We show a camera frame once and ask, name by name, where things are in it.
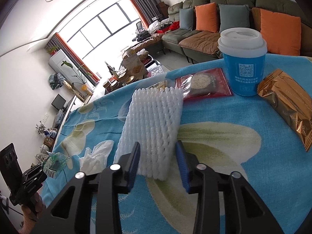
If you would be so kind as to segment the pink sleeve forearm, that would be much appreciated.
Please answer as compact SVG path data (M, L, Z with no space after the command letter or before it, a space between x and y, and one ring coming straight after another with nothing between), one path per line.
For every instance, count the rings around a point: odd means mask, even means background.
M30 218L24 218L23 227L19 229L17 232L19 234L30 234L35 224L36 224L36 220L30 219Z

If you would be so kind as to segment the left hand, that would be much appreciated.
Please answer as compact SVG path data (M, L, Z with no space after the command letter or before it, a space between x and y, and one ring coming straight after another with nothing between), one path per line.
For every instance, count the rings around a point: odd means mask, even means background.
M37 221L38 217L41 216L42 212L46 209L45 204L43 203L41 195L39 195L38 192L36 192L33 196L34 198L34 209L35 213L26 205L22 204L21 209L23 212L23 218L24 221L30 220L30 221Z

